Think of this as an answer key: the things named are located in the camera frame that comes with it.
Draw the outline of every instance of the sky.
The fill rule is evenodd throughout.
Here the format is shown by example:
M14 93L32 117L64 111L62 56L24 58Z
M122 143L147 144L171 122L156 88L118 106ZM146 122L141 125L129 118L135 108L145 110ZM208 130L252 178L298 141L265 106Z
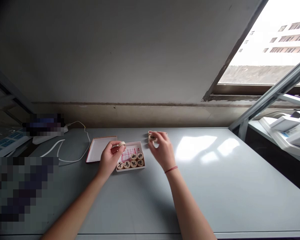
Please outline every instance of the sky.
M300 0L269 0L251 30L265 31L294 22L300 22Z

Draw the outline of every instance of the pixelated area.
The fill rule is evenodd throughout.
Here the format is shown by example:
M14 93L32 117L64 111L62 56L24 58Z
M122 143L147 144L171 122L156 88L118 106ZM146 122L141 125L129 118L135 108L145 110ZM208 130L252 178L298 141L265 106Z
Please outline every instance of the pixelated area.
M22 124L24 136L63 136L63 114L31 114Z
M0 157L0 231L42 230L53 216L56 157Z

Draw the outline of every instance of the gray wall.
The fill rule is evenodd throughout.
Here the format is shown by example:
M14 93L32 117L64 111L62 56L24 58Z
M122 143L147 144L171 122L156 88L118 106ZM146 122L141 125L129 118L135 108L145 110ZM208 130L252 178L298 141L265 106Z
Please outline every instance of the gray wall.
M10 1L0 69L33 102L198 104L259 3Z

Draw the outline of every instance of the forearm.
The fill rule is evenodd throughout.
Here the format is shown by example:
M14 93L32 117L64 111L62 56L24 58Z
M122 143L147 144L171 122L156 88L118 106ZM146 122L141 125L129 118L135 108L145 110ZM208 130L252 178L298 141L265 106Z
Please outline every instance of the forearm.
M105 179L97 175L41 239L75 239L104 183Z
M180 171L175 169L167 172L166 175L170 184L182 238L185 240L216 239Z

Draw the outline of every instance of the finger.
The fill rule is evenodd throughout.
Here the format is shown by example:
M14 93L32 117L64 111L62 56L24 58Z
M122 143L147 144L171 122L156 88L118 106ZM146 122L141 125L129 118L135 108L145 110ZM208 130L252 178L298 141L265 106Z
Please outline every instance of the finger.
M156 148L154 147L153 141L150 141L148 144L150 151L152 153L152 155L154 156L155 152L156 152Z
M165 132L158 132L164 140L169 141L168 135Z
M105 147L104 150L108 151L110 150L114 145L118 145L119 143L121 143L121 141L110 141L107 146Z
M155 136L155 137L158 139L158 143L159 143L159 144L162 143L162 142L164 141L162 135L159 134L158 132L152 132L151 135Z
M117 152L117 150L119 149L118 146L111 148L111 153L115 154Z
M120 158L121 154L124 152L126 149L126 146L122 145L119 147L118 151L113 155L116 159L116 161Z

